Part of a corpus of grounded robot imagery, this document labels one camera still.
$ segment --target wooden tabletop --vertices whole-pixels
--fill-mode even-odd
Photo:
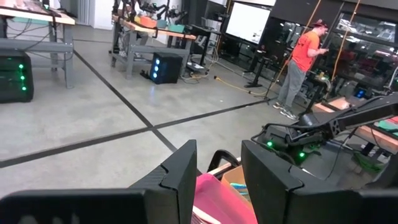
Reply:
[[[62,12],[52,9],[61,17],[56,17],[55,22],[60,24],[75,25],[75,20]],[[0,15],[36,19],[52,22],[52,16],[33,0],[0,0]]]
[[[117,21],[118,18],[119,18],[118,16],[112,15],[113,21]],[[127,27],[128,29],[131,29],[131,30],[147,32],[150,34],[154,34],[156,32],[156,30],[153,28],[141,27],[140,25],[137,25],[135,23],[126,22],[123,19],[120,19],[120,23],[122,24],[122,26]],[[195,40],[197,38],[194,35],[184,35],[181,33],[171,32],[171,31],[167,31],[164,29],[159,29],[158,34],[165,34],[165,35],[170,35],[173,37],[182,37],[182,38],[187,38],[187,39],[192,39],[192,40]]]
[[[334,106],[335,108],[339,108],[341,110],[346,109],[349,107],[349,103],[346,101],[344,97],[338,98],[337,100],[333,100],[329,102],[329,105]],[[312,111],[314,112],[334,112],[332,109],[323,106],[321,103],[317,103],[312,107]],[[372,134],[372,129],[367,127],[367,126],[361,126],[358,128],[358,130],[355,132],[356,135],[366,139],[369,142],[374,142],[373,134],[374,137],[376,138],[377,143],[384,148],[385,150],[388,150],[392,153],[397,153],[398,152],[398,140],[395,138],[392,138],[390,136],[386,136],[383,133],[380,133],[379,131],[376,131],[373,129],[373,134]]]

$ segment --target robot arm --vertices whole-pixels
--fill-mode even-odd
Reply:
[[[398,116],[398,92],[374,97],[361,105],[333,113],[305,114],[292,125],[269,123],[251,140],[297,164],[302,159],[294,157],[296,152],[326,143],[342,131],[395,116]]]
[[[377,121],[393,118],[398,115],[398,93],[389,96],[378,96],[333,113],[305,114],[294,125],[287,126],[289,145],[299,146],[312,142],[334,139],[340,132],[358,128]]]

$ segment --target monitor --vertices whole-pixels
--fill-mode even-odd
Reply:
[[[270,13],[261,7],[235,2],[226,33],[258,44]]]

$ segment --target white wall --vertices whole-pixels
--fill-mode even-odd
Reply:
[[[111,30],[112,0],[90,0],[90,25],[95,29]]]
[[[90,4],[89,4],[90,8],[89,8],[89,18],[88,18],[88,25],[94,27],[95,24],[95,0],[90,0]]]

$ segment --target orange object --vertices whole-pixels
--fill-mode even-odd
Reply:
[[[221,183],[234,192],[234,194],[241,199],[241,201],[254,213],[253,205],[247,201],[236,189],[231,187],[231,183],[246,184],[244,182],[243,168],[238,166],[237,168],[226,172],[221,179]]]
[[[152,18],[150,18],[150,17],[147,17],[147,16],[141,16],[141,22],[140,22],[140,24],[141,25],[143,25],[143,26],[145,26],[145,27],[148,27],[148,28],[154,28],[154,27],[156,27],[156,20],[153,20]]]

